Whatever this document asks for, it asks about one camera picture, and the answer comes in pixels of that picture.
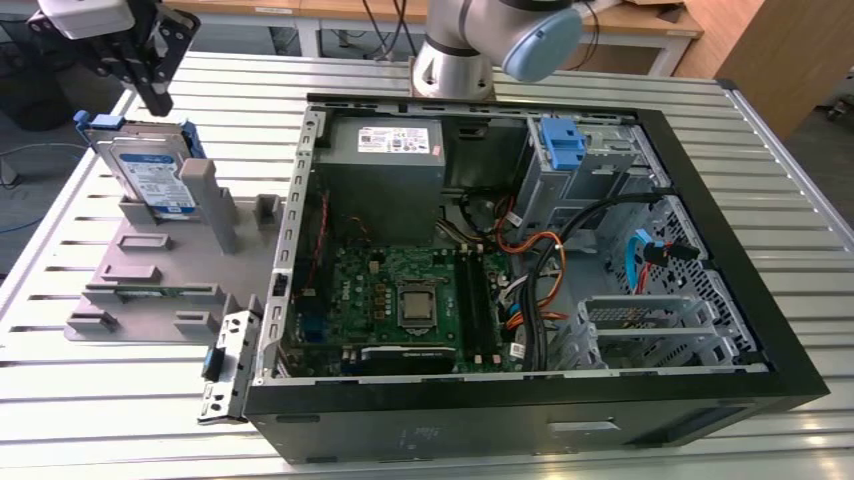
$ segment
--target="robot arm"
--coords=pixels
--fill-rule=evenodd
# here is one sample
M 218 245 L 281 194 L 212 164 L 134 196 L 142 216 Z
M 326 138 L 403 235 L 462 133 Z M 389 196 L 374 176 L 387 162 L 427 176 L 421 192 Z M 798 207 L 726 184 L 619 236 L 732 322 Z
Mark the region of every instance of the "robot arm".
M 479 100 L 493 93 L 493 65 L 523 82 L 550 75 L 582 34 L 573 0 L 433 0 L 427 41 L 413 68 L 419 95 Z M 199 19 L 162 0 L 39 0 L 32 31 L 98 75 L 119 78 L 148 111 L 172 109 L 167 87 Z M 155 48 L 155 36 L 166 51 Z
M 71 51 L 102 77 L 134 88 L 152 115 L 172 110 L 167 86 L 202 25 L 162 0 L 39 0 L 30 19 L 34 33 Z M 160 35 L 166 51 L 155 48 Z
M 434 98 L 483 99 L 493 93 L 493 65 L 522 82 L 561 66 L 582 36 L 571 0 L 431 0 L 427 38 L 413 68 L 413 86 Z

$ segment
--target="table leg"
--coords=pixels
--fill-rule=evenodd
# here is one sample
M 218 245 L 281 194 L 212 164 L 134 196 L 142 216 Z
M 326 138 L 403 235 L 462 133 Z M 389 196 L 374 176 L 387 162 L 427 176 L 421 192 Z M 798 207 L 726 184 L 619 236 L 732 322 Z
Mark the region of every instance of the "table leg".
M 297 31 L 299 32 L 299 48 L 303 57 L 321 57 L 321 22 L 317 18 L 295 18 Z
M 680 65 L 680 60 L 682 60 L 682 55 L 685 55 L 685 50 L 688 50 L 690 44 L 692 38 L 689 37 L 670 37 L 668 45 L 658 52 L 658 57 L 656 57 L 656 62 L 648 75 L 653 77 L 670 77 L 677 69 L 677 65 Z

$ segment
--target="green circuit board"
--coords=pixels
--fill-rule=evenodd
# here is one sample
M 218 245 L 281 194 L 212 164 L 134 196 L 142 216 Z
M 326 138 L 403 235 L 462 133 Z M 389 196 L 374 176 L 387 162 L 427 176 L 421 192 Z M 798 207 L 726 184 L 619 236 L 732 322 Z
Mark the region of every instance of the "green circuit board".
M 463 328 L 457 301 L 454 249 L 386 247 L 335 249 L 331 308 L 326 343 L 334 345 L 442 346 L 457 349 L 458 372 L 502 371 L 494 359 L 481 363 L 463 355 Z M 483 255 L 485 282 L 490 294 L 507 278 L 503 254 Z M 401 326 L 401 299 L 407 289 L 435 293 L 435 326 Z M 493 315 L 493 332 L 501 346 L 499 321 Z

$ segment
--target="power supply label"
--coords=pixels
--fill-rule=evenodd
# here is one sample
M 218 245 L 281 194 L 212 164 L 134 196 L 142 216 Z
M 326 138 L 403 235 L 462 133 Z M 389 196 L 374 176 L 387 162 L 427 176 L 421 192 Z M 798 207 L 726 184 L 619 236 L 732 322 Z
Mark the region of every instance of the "power supply label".
M 359 129 L 359 153 L 430 154 L 426 128 L 365 127 Z

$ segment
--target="table surface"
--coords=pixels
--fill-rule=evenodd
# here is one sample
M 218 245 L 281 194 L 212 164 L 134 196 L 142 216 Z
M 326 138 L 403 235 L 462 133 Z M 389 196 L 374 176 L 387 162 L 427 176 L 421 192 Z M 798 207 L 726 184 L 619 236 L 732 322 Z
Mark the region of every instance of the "table surface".
M 0 287 L 4 477 L 844 478 L 854 472 L 854 256 L 833 212 L 733 92 L 706 80 L 561 73 L 502 101 L 661 110 L 832 394 L 677 449 L 290 466 L 251 425 L 200 427 L 203 346 L 71 343 L 63 327 L 119 225 L 119 184 L 84 157 Z M 406 64 L 191 53 L 171 92 L 221 185 L 286 195 L 307 92 L 406 95 Z M 150 119 L 126 94 L 115 110 Z
M 406 20 L 425 23 L 430 0 L 410 0 Z M 166 0 L 174 8 L 199 13 L 243 13 L 258 15 L 279 15 L 291 10 L 291 14 L 303 17 L 335 18 L 347 20 L 369 20 L 361 0 Z M 371 12 L 378 21 L 395 21 L 398 15 L 393 0 L 370 0 Z M 602 33 L 637 35 L 678 35 L 700 37 L 704 29 L 688 12 L 680 21 L 670 23 L 658 15 L 657 7 L 641 7 L 623 3 L 599 13 Z M 585 29 L 593 31 L 593 18 L 585 19 Z

